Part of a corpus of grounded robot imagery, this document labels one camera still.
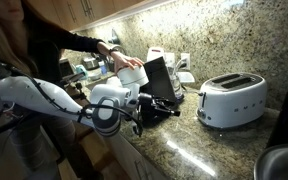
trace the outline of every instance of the long hair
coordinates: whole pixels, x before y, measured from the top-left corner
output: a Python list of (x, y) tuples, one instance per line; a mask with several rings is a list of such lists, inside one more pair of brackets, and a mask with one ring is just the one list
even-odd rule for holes
[[(27, 27), (29, 36), (40, 38), (38, 33), (41, 29), (62, 29), (41, 16), (27, 0), (22, 0), (22, 7), (24, 11), (23, 21)], [(18, 54), (17, 52), (16, 47), (12, 46), (3, 27), (0, 25), (0, 61), (13, 65), (28, 74), (32, 74), (32, 72), (34, 72), (33, 74), (37, 73), (38, 69), (34, 61), (27, 54)]]

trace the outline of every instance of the person's hand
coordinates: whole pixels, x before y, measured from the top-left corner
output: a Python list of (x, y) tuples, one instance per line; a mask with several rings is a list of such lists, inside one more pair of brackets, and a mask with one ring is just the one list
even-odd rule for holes
[(112, 58), (114, 59), (114, 72), (117, 72), (125, 67), (129, 67), (134, 70), (134, 66), (141, 67), (144, 63), (137, 57), (130, 57), (122, 54), (121, 52), (114, 51), (111, 53)]

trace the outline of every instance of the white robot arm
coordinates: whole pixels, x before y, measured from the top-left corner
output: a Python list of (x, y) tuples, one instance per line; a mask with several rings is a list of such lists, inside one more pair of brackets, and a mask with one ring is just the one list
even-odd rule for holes
[(114, 135), (119, 130), (121, 112), (129, 115), (127, 112), (136, 110), (141, 104), (161, 116), (179, 116), (177, 111), (161, 108), (161, 103), (156, 103), (151, 95), (140, 93), (138, 84), (130, 89), (97, 85), (91, 93), (91, 104), (83, 108), (52, 83), (24, 76), (8, 76), (0, 78), (0, 115), (5, 101), (44, 114), (76, 120), (95, 128), (103, 136)]

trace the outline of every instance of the toaster slot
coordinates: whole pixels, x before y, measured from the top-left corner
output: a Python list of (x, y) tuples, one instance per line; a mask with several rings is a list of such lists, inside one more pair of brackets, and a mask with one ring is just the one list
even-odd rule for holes
[(247, 83), (252, 82), (252, 81), (253, 81), (253, 78), (244, 77), (244, 78), (238, 79), (236, 81), (232, 81), (232, 82), (229, 82), (229, 83), (226, 83), (226, 84), (222, 84), (222, 87), (224, 87), (226, 89), (230, 89), (230, 88), (234, 88), (234, 87), (237, 87), (237, 86), (241, 86), (241, 85), (247, 84)]
[(222, 83), (224, 81), (228, 81), (228, 80), (231, 80), (231, 79), (235, 79), (235, 78), (238, 78), (240, 77), (241, 75), (239, 74), (231, 74), (231, 75), (228, 75), (228, 76), (225, 76), (225, 77), (221, 77), (221, 78), (218, 78), (218, 79), (214, 79), (212, 82), (213, 83)]

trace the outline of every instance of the white toaster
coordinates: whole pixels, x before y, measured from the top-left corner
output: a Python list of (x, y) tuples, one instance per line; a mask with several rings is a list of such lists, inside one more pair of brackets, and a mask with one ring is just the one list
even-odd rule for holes
[(198, 119), (215, 128), (231, 128), (264, 113), (267, 83), (250, 73), (232, 73), (204, 82), (200, 88)]

